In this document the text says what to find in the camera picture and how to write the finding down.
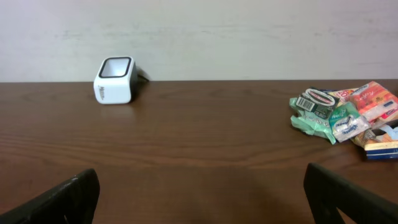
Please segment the white barcode scanner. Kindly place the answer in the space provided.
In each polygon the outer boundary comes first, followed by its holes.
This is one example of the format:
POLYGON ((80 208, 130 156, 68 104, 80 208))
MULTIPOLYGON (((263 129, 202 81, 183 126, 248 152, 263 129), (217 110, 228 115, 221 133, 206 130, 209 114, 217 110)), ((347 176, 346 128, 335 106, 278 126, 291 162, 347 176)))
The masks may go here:
POLYGON ((93 82, 95 98, 103 105, 129 103, 137 88, 137 68, 130 56, 103 60, 93 82))

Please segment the white snack bag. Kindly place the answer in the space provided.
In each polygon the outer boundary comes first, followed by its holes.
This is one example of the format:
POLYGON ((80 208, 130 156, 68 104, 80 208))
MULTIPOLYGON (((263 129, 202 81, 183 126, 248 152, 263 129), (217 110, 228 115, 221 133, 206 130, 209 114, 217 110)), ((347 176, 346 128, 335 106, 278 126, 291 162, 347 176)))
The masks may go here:
MULTIPOLYGON (((350 102, 349 96, 357 89, 329 91, 328 94, 340 99, 339 107, 350 102)), ((397 107, 369 123, 369 129, 348 140, 363 148, 368 159, 396 159, 397 107)))

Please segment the orange tissue pack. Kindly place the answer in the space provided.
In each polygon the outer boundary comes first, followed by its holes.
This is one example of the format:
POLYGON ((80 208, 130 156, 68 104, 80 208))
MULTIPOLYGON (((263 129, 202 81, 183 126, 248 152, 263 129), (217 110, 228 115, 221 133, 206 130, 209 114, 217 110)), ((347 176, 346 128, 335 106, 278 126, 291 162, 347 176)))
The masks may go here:
POLYGON ((377 82, 371 81, 350 96, 349 101, 368 121, 372 121, 397 107, 397 97, 377 82))

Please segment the black box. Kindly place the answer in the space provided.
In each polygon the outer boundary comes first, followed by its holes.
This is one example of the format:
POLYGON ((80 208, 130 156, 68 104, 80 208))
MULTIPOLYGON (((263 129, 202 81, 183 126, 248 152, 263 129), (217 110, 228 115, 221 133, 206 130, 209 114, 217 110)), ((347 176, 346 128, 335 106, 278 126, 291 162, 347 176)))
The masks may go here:
POLYGON ((295 103, 299 108, 312 112, 321 119, 329 119, 340 99, 316 88, 307 88, 295 103))

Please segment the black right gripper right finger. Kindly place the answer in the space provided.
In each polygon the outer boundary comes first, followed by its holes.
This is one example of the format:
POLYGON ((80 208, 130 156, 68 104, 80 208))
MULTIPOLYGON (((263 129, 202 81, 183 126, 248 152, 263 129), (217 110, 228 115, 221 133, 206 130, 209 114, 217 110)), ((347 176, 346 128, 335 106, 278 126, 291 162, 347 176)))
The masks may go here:
POLYGON ((309 163, 303 187, 315 223, 397 223, 397 204, 361 188, 342 176, 309 163))

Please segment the teal wet wipes pack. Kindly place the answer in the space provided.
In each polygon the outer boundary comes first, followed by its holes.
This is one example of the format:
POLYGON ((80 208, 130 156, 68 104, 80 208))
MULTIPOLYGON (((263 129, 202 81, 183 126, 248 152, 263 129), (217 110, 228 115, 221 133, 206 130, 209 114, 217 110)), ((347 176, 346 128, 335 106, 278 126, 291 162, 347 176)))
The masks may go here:
POLYGON ((328 139, 332 144, 336 143, 328 120, 317 116, 312 111, 316 106, 314 102, 300 96, 291 98, 289 106, 296 112, 296 115, 290 117, 293 127, 307 135, 328 139))

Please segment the teal kleenex tissue pack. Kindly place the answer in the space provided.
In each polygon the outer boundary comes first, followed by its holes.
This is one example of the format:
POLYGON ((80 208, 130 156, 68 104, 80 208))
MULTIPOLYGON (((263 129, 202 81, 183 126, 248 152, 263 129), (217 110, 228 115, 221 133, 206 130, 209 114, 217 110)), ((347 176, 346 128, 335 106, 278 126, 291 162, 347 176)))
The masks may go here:
POLYGON ((329 117, 329 124, 338 142, 353 138, 371 127, 352 102, 336 107, 329 117))

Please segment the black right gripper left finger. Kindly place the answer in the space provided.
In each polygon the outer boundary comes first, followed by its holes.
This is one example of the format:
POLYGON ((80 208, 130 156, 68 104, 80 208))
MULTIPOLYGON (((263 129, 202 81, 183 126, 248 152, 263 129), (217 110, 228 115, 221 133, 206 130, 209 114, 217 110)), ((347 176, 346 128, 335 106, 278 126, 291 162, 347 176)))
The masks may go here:
POLYGON ((94 169, 87 169, 1 215, 1 223, 91 223, 100 195, 94 169))

